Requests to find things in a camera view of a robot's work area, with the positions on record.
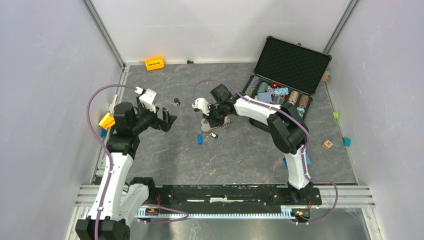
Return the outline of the blue key tag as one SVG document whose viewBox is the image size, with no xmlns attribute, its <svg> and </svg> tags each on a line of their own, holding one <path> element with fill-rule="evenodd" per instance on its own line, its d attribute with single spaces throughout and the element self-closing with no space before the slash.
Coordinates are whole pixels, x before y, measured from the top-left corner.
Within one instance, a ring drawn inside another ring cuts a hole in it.
<svg viewBox="0 0 424 240">
<path fill-rule="evenodd" d="M 202 136 L 202 134 L 201 134 L 201 133 L 199 133 L 199 134 L 197 135 L 197 143 L 198 143 L 199 145 L 202 145 L 202 144 L 203 144 L 203 136 Z"/>
</svg>

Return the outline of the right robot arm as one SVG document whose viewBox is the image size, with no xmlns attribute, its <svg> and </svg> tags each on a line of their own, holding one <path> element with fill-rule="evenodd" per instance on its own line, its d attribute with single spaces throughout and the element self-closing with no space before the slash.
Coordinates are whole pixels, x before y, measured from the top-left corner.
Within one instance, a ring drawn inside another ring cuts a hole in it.
<svg viewBox="0 0 424 240">
<path fill-rule="evenodd" d="M 275 105 L 238 92 L 233 94 L 223 84 L 211 90 L 210 94 L 216 102 L 204 103 L 201 107 L 209 124 L 213 127 L 221 125 L 229 115 L 248 117 L 264 124 L 274 145 L 284 155 L 289 172 L 289 199 L 295 204 L 306 201 L 313 188 L 306 161 L 306 144 L 310 134 L 296 108 L 289 103 Z"/>
</svg>

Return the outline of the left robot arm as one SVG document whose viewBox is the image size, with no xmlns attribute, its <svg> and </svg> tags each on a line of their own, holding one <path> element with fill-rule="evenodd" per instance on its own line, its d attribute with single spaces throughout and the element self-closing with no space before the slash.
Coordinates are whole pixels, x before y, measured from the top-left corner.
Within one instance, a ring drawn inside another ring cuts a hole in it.
<svg viewBox="0 0 424 240">
<path fill-rule="evenodd" d="M 75 225 L 81 240 L 128 240 L 131 222 L 141 205 L 156 200 L 152 177 L 135 177 L 126 195 L 123 190 L 140 144 L 139 135 L 148 128 L 168 132 L 177 119 L 166 108 L 159 118 L 158 110 L 156 106 L 150 110 L 143 103 L 134 106 L 130 102 L 114 107 L 115 124 L 105 145 L 107 162 L 99 191 L 87 217 Z"/>
</svg>

